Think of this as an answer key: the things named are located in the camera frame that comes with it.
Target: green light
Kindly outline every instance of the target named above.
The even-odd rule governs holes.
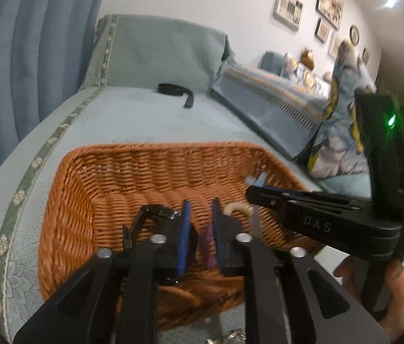
[[[388,125],[389,125],[389,126],[392,126],[393,123],[395,122],[395,119],[396,119],[396,114],[394,114],[394,115],[391,117],[391,119],[388,121]]]

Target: human hand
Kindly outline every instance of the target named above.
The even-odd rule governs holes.
[[[359,302],[360,296],[355,291],[353,281],[353,257],[349,256],[334,270],[335,277],[341,277],[342,286]],[[391,290],[392,299],[385,318],[380,322],[391,341],[404,334],[404,266],[399,260],[392,261],[385,273],[385,282]]]

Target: ceiling light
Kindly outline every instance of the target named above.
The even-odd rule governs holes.
[[[386,7],[394,7],[395,1],[394,0],[388,0],[385,5],[386,5]]]

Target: brown plush toy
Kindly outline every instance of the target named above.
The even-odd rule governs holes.
[[[313,61],[313,50],[308,50],[305,48],[302,51],[300,61],[304,66],[306,66],[309,70],[313,71],[315,68],[315,62]]]

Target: curtain fold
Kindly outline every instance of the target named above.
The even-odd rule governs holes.
[[[101,0],[0,0],[0,165],[77,92]]]

